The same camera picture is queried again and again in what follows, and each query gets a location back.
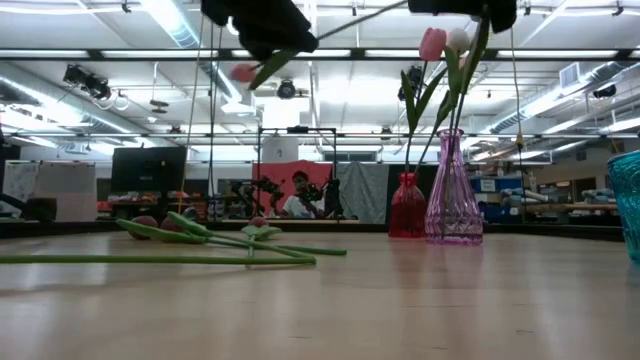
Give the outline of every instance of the glass vase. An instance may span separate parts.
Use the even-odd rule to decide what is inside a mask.
[[[640,263],[640,151],[613,157],[607,165],[629,257]]]
[[[391,200],[391,223],[389,237],[424,239],[424,213],[427,201],[418,189],[418,175],[400,173],[400,187]]]
[[[462,130],[440,131],[440,165],[425,218],[427,242],[440,245],[482,244],[482,217],[460,152]]]

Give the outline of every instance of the purple glass vase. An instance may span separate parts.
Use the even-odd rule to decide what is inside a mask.
[[[400,187],[391,200],[391,223],[389,237],[405,239],[424,239],[424,213],[427,201],[418,189],[418,175],[400,173]]]
[[[440,165],[425,218],[427,242],[442,245],[482,244],[482,217],[460,152],[462,130],[440,131]]]

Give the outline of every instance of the person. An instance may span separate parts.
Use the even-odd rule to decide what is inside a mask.
[[[321,219],[324,217],[324,198],[318,201],[306,201],[302,194],[309,190],[309,175],[303,171],[296,171],[292,177],[296,193],[287,198],[282,210],[277,207],[275,196],[271,196],[270,204],[273,212],[282,217],[302,219]]]

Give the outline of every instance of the teal glass vase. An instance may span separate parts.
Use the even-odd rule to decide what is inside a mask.
[[[629,257],[640,263],[640,151],[613,157],[607,165]]]

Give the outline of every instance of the pink tulip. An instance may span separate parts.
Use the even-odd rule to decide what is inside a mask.
[[[231,79],[239,82],[252,82],[256,77],[255,69],[250,64],[238,64],[231,69]]]
[[[442,29],[428,28],[420,42],[420,58],[424,61],[440,60],[446,44],[446,31]]]

